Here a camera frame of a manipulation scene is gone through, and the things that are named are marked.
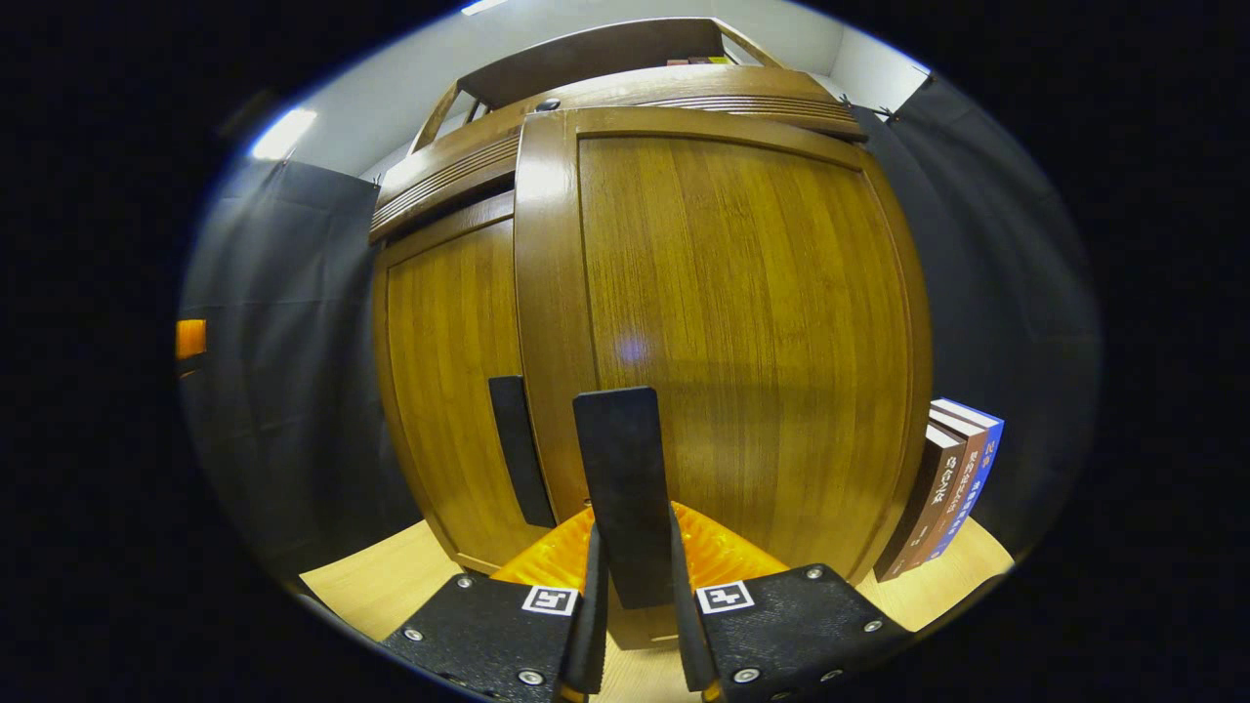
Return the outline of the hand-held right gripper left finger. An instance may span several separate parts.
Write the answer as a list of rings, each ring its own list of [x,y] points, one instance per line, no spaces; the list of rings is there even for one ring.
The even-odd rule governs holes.
[[[608,580],[585,508],[491,577],[450,577],[381,645],[488,700],[588,702],[605,675]]]

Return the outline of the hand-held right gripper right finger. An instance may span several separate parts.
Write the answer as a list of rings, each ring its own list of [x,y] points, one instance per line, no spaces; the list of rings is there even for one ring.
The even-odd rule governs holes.
[[[671,503],[678,644],[705,702],[812,702],[915,642],[830,565],[788,568]]]

